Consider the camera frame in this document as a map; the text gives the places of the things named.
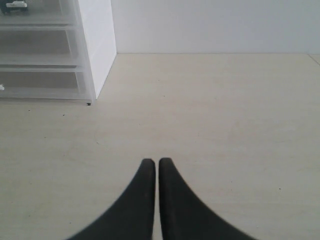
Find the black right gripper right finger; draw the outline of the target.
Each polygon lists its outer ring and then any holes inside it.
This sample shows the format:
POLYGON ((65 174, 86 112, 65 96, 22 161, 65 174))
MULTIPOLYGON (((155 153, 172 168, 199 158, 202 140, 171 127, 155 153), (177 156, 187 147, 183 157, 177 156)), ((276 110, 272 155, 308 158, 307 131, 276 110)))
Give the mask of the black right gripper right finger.
POLYGON ((164 240, 252 240, 209 207, 192 191, 171 158, 158 166, 159 214, 164 240))

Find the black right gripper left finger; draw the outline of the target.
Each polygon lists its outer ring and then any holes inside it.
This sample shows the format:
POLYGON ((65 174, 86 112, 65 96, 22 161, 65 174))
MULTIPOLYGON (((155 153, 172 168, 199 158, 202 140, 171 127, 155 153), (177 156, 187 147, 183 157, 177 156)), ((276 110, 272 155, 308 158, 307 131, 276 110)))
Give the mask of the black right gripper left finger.
POLYGON ((71 240, 151 240, 155 216, 156 166, 145 158, 119 198, 71 240))

